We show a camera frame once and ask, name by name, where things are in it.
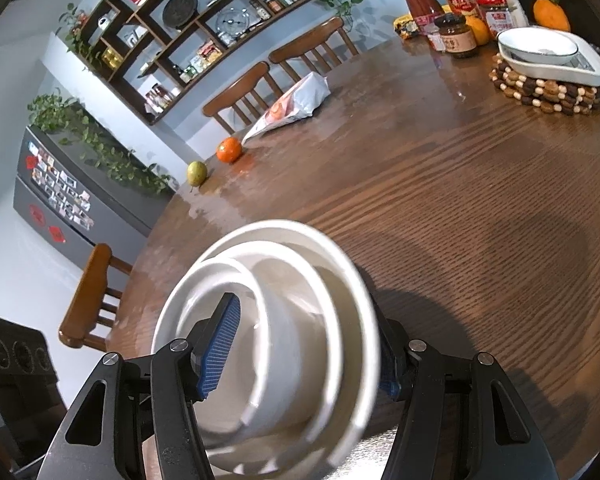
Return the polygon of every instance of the green fruit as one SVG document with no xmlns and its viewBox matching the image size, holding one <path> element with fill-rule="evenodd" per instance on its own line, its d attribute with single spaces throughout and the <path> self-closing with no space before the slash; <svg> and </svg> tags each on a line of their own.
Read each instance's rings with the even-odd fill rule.
<svg viewBox="0 0 600 480">
<path fill-rule="evenodd" d="M 187 168 L 187 181 L 198 187 L 206 180 L 206 166 L 204 162 L 192 162 Z"/>
</svg>

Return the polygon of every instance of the refrigerator door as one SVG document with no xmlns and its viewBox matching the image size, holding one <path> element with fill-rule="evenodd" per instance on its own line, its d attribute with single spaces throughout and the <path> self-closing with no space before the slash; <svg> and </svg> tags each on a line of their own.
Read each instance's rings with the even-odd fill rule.
<svg viewBox="0 0 600 480">
<path fill-rule="evenodd" d="M 145 228 L 137 219 L 121 216 L 107 205 L 105 200 L 112 202 L 109 195 L 87 189 L 29 128 L 20 150 L 18 175 L 54 211 L 63 231 L 74 231 L 91 245 L 105 243 L 120 259 L 135 262 L 146 243 L 141 232 Z"/>
<path fill-rule="evenodd" d="M 84 269 L 93 250 L 93 244 L 77 232 L 77 230 L 67 225 L 48 206 L 48 203 L 44 202 L 19 177 L 16 177 L 13 208 L 40 236 L 64 254 L 76 266 Z M 125 290 L 127 279 L 127 276 L 122 272 L 109 268 L 107 281 L 112 288 Z"/>
</svg>

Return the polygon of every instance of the red lid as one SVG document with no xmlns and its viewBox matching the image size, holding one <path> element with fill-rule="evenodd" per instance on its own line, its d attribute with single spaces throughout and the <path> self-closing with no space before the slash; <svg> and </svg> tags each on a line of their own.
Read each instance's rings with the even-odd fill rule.
<svg viewBox="0 0 600 480">
<path fill-rule="evenodd" d="M 478 5 L 484 6 L 500 6 L 507 5 L 507 0 L 477 0 Z"/>
</svg>

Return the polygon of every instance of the silver screw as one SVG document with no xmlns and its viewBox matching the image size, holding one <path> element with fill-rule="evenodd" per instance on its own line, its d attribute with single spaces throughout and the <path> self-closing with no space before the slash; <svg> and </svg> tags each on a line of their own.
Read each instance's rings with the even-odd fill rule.
<svg viewBox="0 0 600 480">
<path fill-rule="evenodd" d="M 189 343 L 187 343 L 186 339 L 176 339 L 175 341 L 171 341 L 169 348 L 172 352 L 182 352 L 187 349 Z"/>
<path fill-rule="evenodd" d="M 424 352 L 427 349 L 427 344 L 421 339 L 412 339 L 409 341 L 409 348 L 414 352 Z"/>
<path fill-rule="evenodd" d="M 102 358 L 102 364 L 106 366 L 114 365 L 118 362 L 118 354 L 111 352 Z"/>
<path fill-rule="evenodd" d="M 480 364 L 483 364 L 485 366 L 491 366 L 492 364 L 494 364 L 495 361 L 496 359 L 494 359 L 491 354 L 487 354 L 487 352 L 480 352 L 478 354 L 478 362 Z"/>
</svg>

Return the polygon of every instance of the wall shelf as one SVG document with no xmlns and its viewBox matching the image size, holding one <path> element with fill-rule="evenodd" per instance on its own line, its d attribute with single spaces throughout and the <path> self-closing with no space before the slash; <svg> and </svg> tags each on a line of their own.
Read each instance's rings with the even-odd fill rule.
<svg viewBox="0 0 600 480">
<path fill-rule="evenodd" d="M 237 43 L 230 47 L 225 46 L 215 30 L 208 24 L 214 16 L 220 13 L 224 8 L 230 6 L 235 0 L 216 0 L 211 5 L 204 9 L 200 9 L 199 13 L 187 25 L 173 35 L 170 34 L 152 15 L 166 0 L 146 0 L 141 7 L 132 8 L 131 4 L 125 0 L 101 0 L 93 9 L 89 19 L 82 26 L 82 37 L 90 39 L 96 36 L 98 31 L 98 20 L 105 14 L 113 15 L 109 25 L 103 33 L 96 37 L 95 44 L 98 50 L 104 51 L 106 48 L 113 50 L 122 62 L 116 69 L 111 69 L 105 63 L 97 69 L 98 76 L 106 82 L 106 84 L 120 97 L 125 104 L 131 108 L 135 114 L 140 117 L 146 124 L 155 124 L 160 121 L 174 106 L 204 77 L 206 77 L 218 64 L 225 60 L 228 56 L 234 53 L 247 41 L 257 36 L 261 31 L 271 26 L 273 23 L 287 16 L 289 13 L 296 10 L 298 7 L 312 0 L 299 0 L 285 7 L 280 12 L 272 14 L 268 20 L 261 21 L 256 28 L 247 32 L 241 37 Z M 256 0 L 262 6 L 267 8 L 262 0 Z M 138 39 L 138 42 L 133 46 L 129 46 L 119 37 L 119 33 L 123 27 L 142 27 L 146 32 Z M 212 40 L 218 50 L 222 52 L 222 56 L 216 59 L 206 70 L 196 76 L 194 79 L 185 83 L 178 76 L 178 72 L 174 69 L 174 63 L 171 57 L 176 54 L 176 51 L 189 40 L 194 34 L 200 34 L 208 40 Z M 134 63 L 147 51 L 152 44 L 158 45 L 160 53 L 157 54 L 149 63 L 149 67 L 135 78 L 146 77 L 149 74 L 161 70 L 180 90 L 180 94 L 174 98 L 173 103 L 161 114 L 155 116 L 148 114 L 144 109 L 144 96 L 141 95 L 134 86 L 125 79 L 125 75 L 129 72 Z"/>
</svg>

